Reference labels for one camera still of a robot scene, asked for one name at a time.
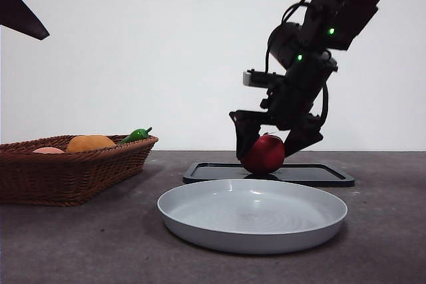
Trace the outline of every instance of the green pepper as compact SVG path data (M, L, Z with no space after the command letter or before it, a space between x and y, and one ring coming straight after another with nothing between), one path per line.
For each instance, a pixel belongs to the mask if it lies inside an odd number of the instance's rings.
M146 130L145 129L136 129L135 131L130 133L126 138L122 139L117 144L124 144L124 143L142 140L142 139L147 139L147 138L149 138L148 132L150 132L151 130L152 130L151 127L146 129Z

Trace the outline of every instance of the white wall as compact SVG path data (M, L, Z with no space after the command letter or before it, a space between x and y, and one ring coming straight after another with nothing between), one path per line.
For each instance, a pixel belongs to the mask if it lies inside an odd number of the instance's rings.
M259 110L266 94L242 72L264 68L268 35L297 0L24 1L51 36L3 27L2 142L153 126L157 150L234 150L229 111ZM314 150L426 150L423 2L381 0L335 54Z

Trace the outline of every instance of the woven basket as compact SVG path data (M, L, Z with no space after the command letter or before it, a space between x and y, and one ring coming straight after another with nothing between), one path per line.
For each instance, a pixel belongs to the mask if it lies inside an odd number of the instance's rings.
M38 154L43 146L65 150L75 136L0 145L0 203L78 206L142 171L155 136L98 150ZM118 142L125 136L108 136Z

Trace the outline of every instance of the gray table surface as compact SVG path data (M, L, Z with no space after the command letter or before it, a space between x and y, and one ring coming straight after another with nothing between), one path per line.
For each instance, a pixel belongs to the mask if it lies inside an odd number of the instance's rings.
M83 206L0 206L1 282L426 283L426 152L299 152L356 179L324 188L346 202L329 242L297 253L236 255L172 235L156 200L182 185L193 162L236 162L233 152L153 151L144 172Z

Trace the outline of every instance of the gray plate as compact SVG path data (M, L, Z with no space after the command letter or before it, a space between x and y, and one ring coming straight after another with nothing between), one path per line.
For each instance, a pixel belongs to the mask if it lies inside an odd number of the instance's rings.
M331 239L345 203L319 189L269 180L214 180L157 201L167 228L196 245L246 254L299 251Z

